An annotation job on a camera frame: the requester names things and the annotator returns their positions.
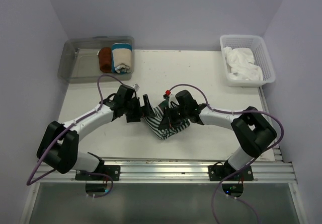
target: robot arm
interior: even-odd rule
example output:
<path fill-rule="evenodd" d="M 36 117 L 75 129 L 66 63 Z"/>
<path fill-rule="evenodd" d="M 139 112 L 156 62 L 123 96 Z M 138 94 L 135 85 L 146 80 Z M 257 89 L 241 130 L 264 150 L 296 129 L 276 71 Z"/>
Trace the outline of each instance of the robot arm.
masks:
<path fill-rule="evenodd" d="M 154 112 L 147 95 L 143 96 L 143 100 L 144 106 L 141 107 L 135 89 L 121 85 L 112 100 L 104 99 L 102 104 L 79 118 L 65 123 L 50 123 L 38 148 L 37 157 L 40 158 L 53 140 L 73 124 L 50 149 L 44 162 L 62 174 L 69 170 L 106 173 L 104 161 L 92 153 L 79 152 L 78 143 L 98 127 L 123 115 L 126 115 L 127 122 L 140 121 L 144 116 L 153 117 Z"/>
<path fill-rule="evenodd" d="M 234 131 L 240 147 L 224 163 L 223 168 L 220 168 L 221 173 L 217 173 L 222 178 L 241 169 L 252 159 L 258 158 L 277 136 L 269 122 L 256 112 L 243 114 L 216 112 L 209 109 L 206 104 L 198 105 L 187 90 L 177 93 L 176 100 L 179 103 L 176 107 L 165 109 L 159 129 L 176 126 L 183 119 L 189 118 L 193 123 L 215 125 Z"/>

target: glass panel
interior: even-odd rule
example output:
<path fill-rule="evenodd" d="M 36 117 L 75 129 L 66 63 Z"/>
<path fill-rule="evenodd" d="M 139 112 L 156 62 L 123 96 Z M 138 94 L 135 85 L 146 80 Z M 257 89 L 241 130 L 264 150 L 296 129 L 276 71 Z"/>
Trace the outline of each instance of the glass panel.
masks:
<path fill-rule="evenodd" d="M 214 184 L 121 184 L 92 200 L 84 183 L 40 186 L 31 224 L 36 223 L 215 223 L 210 200 Z M 262 224 L 299 223 L 288 184 L 244 184 L 241 198 L 258 212 Z M 239 201 L 216 195 L 215 208 L 226 223 L 257 223 Z"/>

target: brown towel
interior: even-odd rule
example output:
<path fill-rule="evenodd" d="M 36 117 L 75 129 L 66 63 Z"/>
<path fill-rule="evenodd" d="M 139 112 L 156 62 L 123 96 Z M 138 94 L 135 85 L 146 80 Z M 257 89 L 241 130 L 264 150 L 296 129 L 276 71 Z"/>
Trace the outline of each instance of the brown towel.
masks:
<path fill-rule="evenodd" d="M 110 47 L 104 47 L 99 52 L 100 70 L 110 73 L 112 70 L 112 51 Z"/>

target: cable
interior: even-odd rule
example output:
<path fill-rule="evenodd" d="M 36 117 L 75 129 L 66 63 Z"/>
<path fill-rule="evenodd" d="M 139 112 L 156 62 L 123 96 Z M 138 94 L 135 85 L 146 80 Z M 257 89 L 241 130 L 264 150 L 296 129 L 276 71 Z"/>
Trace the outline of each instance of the cable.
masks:
<path fill-rule="evenodd" d="M 269 146 L 265 151 L 275 147 L 277 144 L 280 143 L 280 141 L 282 140 L 282 138 L 284 137 L 284 127 L 282 125 L 282 123 L 276 118 L 274 117 L 273 115 L 267 113 L 267 112 L 263 112 L 263 111 L 258 111 L 258 110 L 245 110 L 245 111 L 239 111 L 239 112 L 229 112 L 229 111 L 222 111 L 222 110 L 218 110 L 218 109 L 215 109 L 215 108 L 212 108 L 210 105 L 209 105 L 209 102 L 208 102 L 208 99 L 206 97 L 206 95 L 203 93 L 203 91 L 201 89 L 199 89 L 198 87 L 196 86 L 193 86 L 193 85 L 190 85 L 190 84 L 178 84 L 178 85 L 175 85 L 173 87 L 171 87 L 169 90 L 173 90 L 174 88 L 176 87 L 181 87 L 181 86 L 184 86 L 184 87 L 192 87 L 194 89 L 196 89 L 197 91 L 199 91 L 202 96 L 204 97 L 205 99 L 205 102 L 206 102 L 206 105 L 207 107 L 214 111 L 214 112 L 218 112 L 218 113 L 223 113 L 223 114 L 231 114 L 231 115 L 235 115 L 235 114 L 243 114 L 243 113 L 259 113 L 259 114 L 263 114 L 263 115 L 266 115 L 266 116 L 269 116 L 270 118 L 272 118 L 274 121 L 276 121 L 276 123 L 280 126 L 281 128 L 281 135 L 280 137 L 278 138 L 278 140 L 272 144 L 271 146 Z"/>
<path fill-rule="evenodd" d="M 94 195 L 93 194 L 91 197 L 94 197 L 94 198 L 104 197 L 104 196 L 108 195 L 112 191 L 112 189 L 113 189 L 113 179 L 110 176 L 108 176 L 106 174 L 93 173 L 93 172 L 88 172 L 88 171 L 81 171 L 81 172 L 85 173 L 85 174 L 88 174 L 88 175 L 93 175 L 93 176 L 103 176 L 103 177 L 107 178 L 109 181 L 111 181 L 111 188 L 107 192 L 105 192 L 104 194 L 101 194 L 101 195 Z"/>
<path fill-rule="evenodd" d="M 123 83 L 119 80 L 119 79 L 117 79 L 115 76 L 112 76 L 112 75 L 110 75 L 110 74 L 103 74 L 103 75 L 101 75 L 100 77 L 98 77 L 98 79 L 97 79 L 97 89 L 98 89 L 98 91 L 99 91 L 99 94 L 100 94 L 100 106 L 98 107 L 98 109 L 97 109 L 97 111 L 99 111 L 101 108 L 102 108 L 102 106 L 103 106 L 103 95 L 102 95 L 102 91 L 101 91 L 101 88 L 100 88 L 100 80 L 101 80 L 101 78 L 102 77 L 111 77 L 111 78 L 114 78 L 115 80 L 117 80 L 119 83 L 121 83 L 122 85 L 123 85 Z M 37 162 L 37 164 L 36 164 L 36 166 L 34 167 L 34 169 L 32 170 L 32 172 L 31 172 L 31 174 L 30 174 L 30 176 L 29 176 L 29 178 L 28 178 L 28 180 L 27 180 L 27 185 L 29 186 L 29 185 L 32 185 L 32 184 L 34 184 L 34 183 L 36 183 L 38 180 L 40 180 L 40 179 L 42 179 L 42 178 L 44 178 L 45 176 L 47 176 L 47 175 L 49 175 L 50 173 L 52 173 L 52 172 L 54 172 L 55 171 L 55 169 L 53 169 L 53 170 L 51 170 L 51 171 L 48 171 L 47 173 L 45 173 L 45 174 L 43 174 L 42 176 L 40 176 L 40 177 L 38 177 L 38 178 L 36 178 L 35 180 L 32 180 L 33 178 L 34 178 L 34 176 L 35 176 L 35 174 L 36 174 L 36 172 L 37 172 L 37 170 L 39 169 L 39 167 L 40 167 L 40 165 L 41 165 L 41 163 L 44 161 L 44 159 L 45 159 L 45 157 L 47 156 L 47 154 L 49 153 L 49 151 L 51 150 L 51 148 L 56 144 L 56 142 L 60 139 L 60 138 L 62 138 L 72 127 L 74 127 L 77 123 L 79 123 L 79 122 L 81 122 L 81 121 L 83 121 L 84 119 L 86 119 L 86 118 L 88 118 L 89 116 L 92 116 L 93 114 L 95 114 L 96 113 L 96 110 L 94 110 L 94 111 L 92 111 L 92 112 L 90 112 L 90 113 L 88 113 L 88 114 L 86 114 L 85 116 L 83 116 L 83 117 L 81 117 L 81 118 L 79 118 L 79 119 L 77 119 L 76 121 L 75 121 L 75 123 L 72 123 L 70 126 L 68 126 L 63 132 L 61 132 L 51 143 L 50 143 L 50 145 L 47 147 L 47 149 L 45 150 L 45 152 L 42 154 L 42 156 L 40 157 L 40 159 L 38 160 L 38 162 Z"/>
<path fill-rule="evenodd" d="M 196 89 L 197 91 L 199 91 L 202 94 L 202 96 L 204 97 L 207 107 L 210 110 L 214 111 L 214 112 L 223 113 L 223 114 L 231 114 L 231 115 L 234 115 L 234 114 L 244 114 L 244 113 L 258 113 L 258 114 L 263 114 L 263 115 L 269 116 L 270 118 L 274 119 L 274 121 L 276 121 L 277 124 L 281 128 L 281 135 L 280 135 L 280 137 L 278 138 L 278 140 L 274 144 L 272 144 L 271 146 L 267 147 L 263 152 L 266 152 L 267 150 L 270 150 L 271 148 L 275 147 L 276 145 L 278 145 L 282 141 L 282 139 L 284 137 L 284 127 L 283 127 L 282 123 L 276 117 L 272 116 L 271 114 L 269 114 L 267 112 L 263 112 L 263 111 L 257 111 L 257 110 L 245 110 L 245 111 L 239 111 L 239 112 L 229 112 L 229 111 L 222 111 L 222 110 L 214 109 L 214 108 L 212 108 L 209 105 L 208 99 L 207 99 L 206 95 L 203 93 L 203 91 L 201 89 L 199 89 L 198 87 L 196 87 L 196 86 L 193 86 L 193 85 L 190 85 L 190 84 L 178 84 L 178 85 L 175 85 L 175 86 L 171 87 L 169 90 L 171 91 L 174 88 L 180 87 L 180 86 L 192 87 L 192 88 Z M 217 214 L 216 214 L 216 212 L 214 210 L 214 198 L 215 198 L 215 195 L 216 195 L 219 187 L 221 186 L 221 184 L 224 181 L 226 181 L 227 179 L 233 177 L 234 175 L 240 173 L 241 171 L 243 171 L 244 169 L 246 169 L 247 167 L 249 167 L 255 160 L 256 160 L 255 158 L 252 159 L 248 164 L 246 164 L 245 166 L 243 166 L 241 169 L 239 169 L 239 170 L 233 172 L 232 174 L 226 176 L 225 178 L 223 178 L 219 182 L 219 184 L 217 185 L 217 187 L 215 188 L 215 190 L 214 190 L 214 192 L 212 194 L 212 197 L 211 197 L 211 210 L 212 210 L 212 214 L 213 214 L 213 216 L 214 216 L 214 218 L 215 218 L 215 220 L 216 220 L 216 222 L 218 224 L 221 224 L 221 222 L 219 221 L 219 219 L 217 217 Z M 250 204 L 248 204 L 246 201 L 241 200 L 241 199 L 237 199 L 237 200 L 240 201 L 240 202 L 242 202 L 242 203 L 244 203 L 249 208 L 251 208 L 252 211 L 254 212 L 254 214 L 256 215 L 257 223 L 261 223 L 261 220 L 259 218 L 258 213 L 256 212 L 256 210 Z"/>
<path fill-rule="evenodd" d="M 113 96 L 115 96 L 115 95 L 116 95 L 116 93 L 112 93 L 112 94 L 110 94 L 106 99 L 110 100 L 110 99 L 111 99 L 111 97 L 113 97 Z"/>

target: white plastic basket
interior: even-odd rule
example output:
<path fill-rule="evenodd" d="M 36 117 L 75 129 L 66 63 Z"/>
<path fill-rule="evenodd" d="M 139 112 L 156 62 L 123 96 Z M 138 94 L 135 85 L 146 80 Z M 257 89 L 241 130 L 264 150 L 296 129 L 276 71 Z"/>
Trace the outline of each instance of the white plastic basket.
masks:
<path fill-rule="evenodd" d="M 266 83 L 272 83 L 275 80 L 275 72 L 272 61 L 268 54 L 265 42 L 262 37 L 255 35 L 222 35 L 220 37 L 221 53 L 225 68 L 225 74 L 228 85 L 231 87 L 260 87 Z M 255 65 L 258 65 L 263 71 L 263 81 L 242 81 L 230 78 L 230 66 L 226 63 L 226 57 L 223 52 L 224 47 L 249 48 L 252 50 L 255 59 Z"/>

